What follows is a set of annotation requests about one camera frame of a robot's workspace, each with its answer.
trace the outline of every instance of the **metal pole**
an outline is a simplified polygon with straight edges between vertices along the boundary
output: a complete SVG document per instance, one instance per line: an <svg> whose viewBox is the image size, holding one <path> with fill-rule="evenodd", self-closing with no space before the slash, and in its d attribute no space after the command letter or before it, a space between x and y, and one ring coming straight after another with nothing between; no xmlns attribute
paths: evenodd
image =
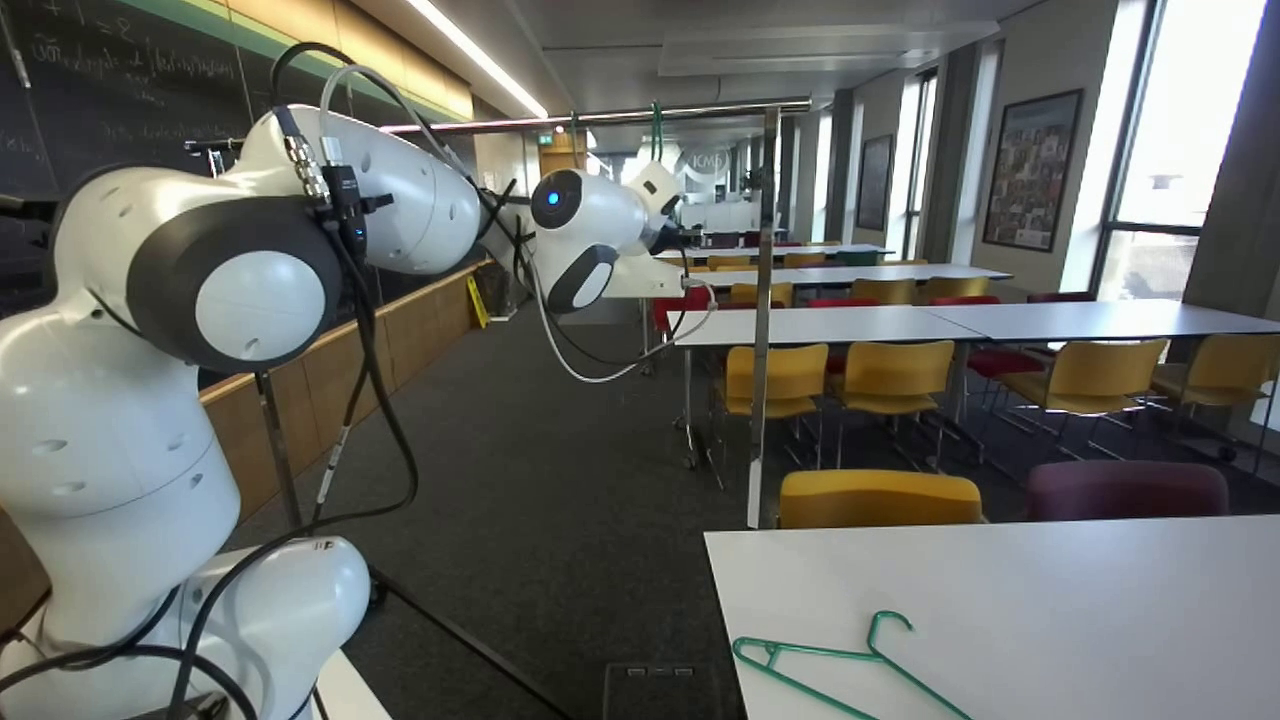
<svg viewBox="0 0 1280 720"><path fill-rule="evenodd" d="M771 111L809 111L812 99L761 99L761 102L664 102L669 119L716 119L716 114L771 114ZM583 114L515 114L515 119L457 119L431 125L437 134L475 134L475 132L539 132L539 126L610 126L610 125L652 125L652 109L626 111L583 111ZM382 125L396 134L415 134L420 125Z"/></svg>
<svg viewBox="0 0 1280 720"><path fill-rule="evenodd" d="M769 111L771 159L769 197L761 197L761 261L757 261L757 397L751 397L751 459L749 459L749 528L761 528L764 450L769 450L769 312L771 312L771 221L782 200L785 111Z"/></svg>

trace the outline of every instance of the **dark carpet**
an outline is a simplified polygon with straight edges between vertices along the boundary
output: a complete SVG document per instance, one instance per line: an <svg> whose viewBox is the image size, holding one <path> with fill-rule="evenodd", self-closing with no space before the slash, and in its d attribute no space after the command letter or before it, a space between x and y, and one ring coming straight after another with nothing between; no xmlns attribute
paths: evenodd
<svg viewBox="0 0 1280 720"><path fill-rule="evenodd" d="M582 319L570 332L591 356L641 351L632 312ZM745 528L749 428L714 425L723 488L683 463L676 351L650 373L588 387L560 373L535 314L524 312L462 338L396 392L396 410L424 488L396 516L341 528L391 587L519 669L563 715L740 715L699 531ZM1166 418L1100 428L1100 440L1128 456L1203 459L1156 425ZM764 495L792 469L785 440L782 428L769 445ZM949 440L946 469L979 481L987 519L1021 519L1021 475L1060 459L1057 440L987 418L986 445L987 463ZM885 428L864 418L846 463L905 459L887 450ZM1235 512L1280 512L1280 488L1246 470L1253 456L1235 463L1227 469ZM404 493L396 445L382 418L365 418L332 512L396 493ZM348 655L396 720L558 715L396 594L368 611Z"/></svg>

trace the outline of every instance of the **green clothes hanger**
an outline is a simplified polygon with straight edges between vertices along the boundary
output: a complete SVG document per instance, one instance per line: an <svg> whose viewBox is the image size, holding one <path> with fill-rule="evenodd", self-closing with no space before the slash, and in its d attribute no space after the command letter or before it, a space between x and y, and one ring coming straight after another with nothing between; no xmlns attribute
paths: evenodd
<svg viewBox="0 0 1280 720"><path fill-rule="evenodd" d="M804 690L804 695L812 695L812 699L820 699L829 706L842 706L846 715L855 715L855 720L878 720L878 715L855 706L855 702L848 702L848 699L842 699L842 695L829 695L829 690L820 690L820 688L812 688L812 685L804 685L804 679L795 679L787 670L782 670L778 660L785 653L795 653L795 655L837 655L837 660L854 660L854 664L885 664L901 679L908 679L920 695L937 699L955 720L967 720L967 713L961 702L953 702L949 695L939 695L937 688L928 688L920 674L914 674L905 664L898 664L894 655L885 655L878 649L878 636L882 636L885 618L898 618L901 627L914 630L914 618L905 611L882 608L882 611L872 611L870 638L864 638L870 649L864 653L740 636L740 638L731 638L731 655L745 660L749 669L771 674L778 685L787 685L787 688L795 688L795 690Z"/></svg>

